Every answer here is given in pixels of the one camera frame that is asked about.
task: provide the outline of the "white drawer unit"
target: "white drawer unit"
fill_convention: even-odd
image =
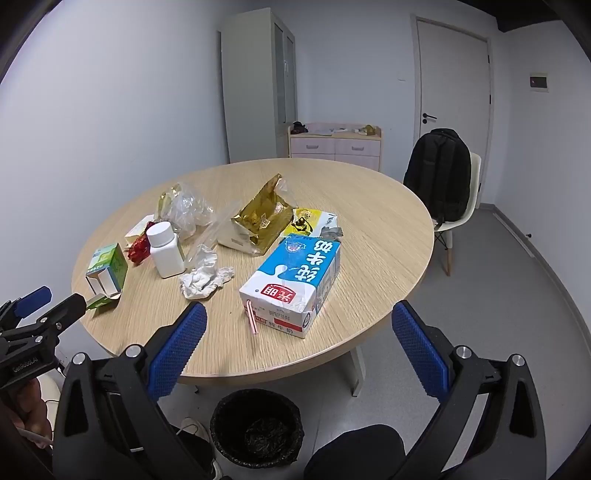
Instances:
[[[291,137],[291,155],[299,157],[302,153],[335,154],[334,138],[293,138]]]
[[[294,153],[292,157],[298,158],[319,158],[321,160],[334,160],[335,156],[328,153]]]
[[[379,157],[365,157],[364,155],[335,155],[335,160],[379,171]]]
[[[375,127],[376,135],[367,137],[353,133],[365,125],[357,124],[308,124],[305,134],[289,133],[290,157],[323,158],[352,163],[379,171],[382,156],[382,129]],[[332,132],[330,137],[313,132]]]
[[[350,140],[348,138],[335,139],[335,153],[340,155],[362,155],[364,157],[379,157],[382,142],[379,140]]]

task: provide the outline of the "baseboard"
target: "baseboard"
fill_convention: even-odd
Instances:
[[[492,208],[491,209],[489,209],[487,207],[483,208],[483,205],[487,205],[487,207],[488,207],[488,205],[490,205]],[[554,270],[552,270],[552,267],[549,265],[549,263],[546,261],[546,259],[542,256],[542,254],[539,252],[539,250],[534,246],[534,244],[531,243],[530,239],[528,237],[526,237],[523,234],[523,232],[521,232],[521,230],[519,230],[517,228],[517,226],[513,222],[511,222],[511,220],[509,220],[507,215],[505,215],[503,212],[501,212],[496,207],[496,205],[491,204],[491,203],[481,203],[480,208],[484,209],[484,210],[492,210],[493,213],[496,213],[499,216],[499,218],[505,223],[505,227],[509,228],[512,231],[511,233],[513,234],[513,236],[515,236],[520,243],[525,245],[526,249],[529,250],[533,254],[534,258],[538,262],[540,262],[540,265],[542,266],[544,271],[548,274],[548,276],[550,277],[550,279],[552,280],[554,285],[556,285],[556,288],[558,288],[560,294],[564,298],[564,301],[568,305],[570,311],[573,313],[574,319],[577,322],[577,325],[579,326],[579,330],[581,330],[581,334],[583,335],[583,338],[585,340],[585,344],[587,345],[587,350],[589,351],[589,355],[591,355],[591,332],[589,332],[589,327],[587,326],[587,323],[585,322],[583,315],[581,315],[581,312],[580,312],[579,308],[577,307],[577,304],[574,302],[573,298],[570,296],[570,293],[566,289],[564,284],[560,281],[556,272],[554,272]]]

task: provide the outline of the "yellow snack package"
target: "yellow snack package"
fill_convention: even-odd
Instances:
[[[310,208],[294,208],[291,223],[281,233],[285,237],[295,233],[305,236],[320,236],[323,227],[337,227],[337,216],[334,213],[313,210]]]

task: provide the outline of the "trash can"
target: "trash can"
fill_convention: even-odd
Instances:
[[[210,432],[224,457],[247,468],[295,462],[304,439],[299,408],[283,395],[259,388],[221,399]]]

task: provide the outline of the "blue milk carton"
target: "blue milk carton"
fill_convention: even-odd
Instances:
[[[240,289],[256,320],[304,338],[340,269],[340,243],[289,235]]]

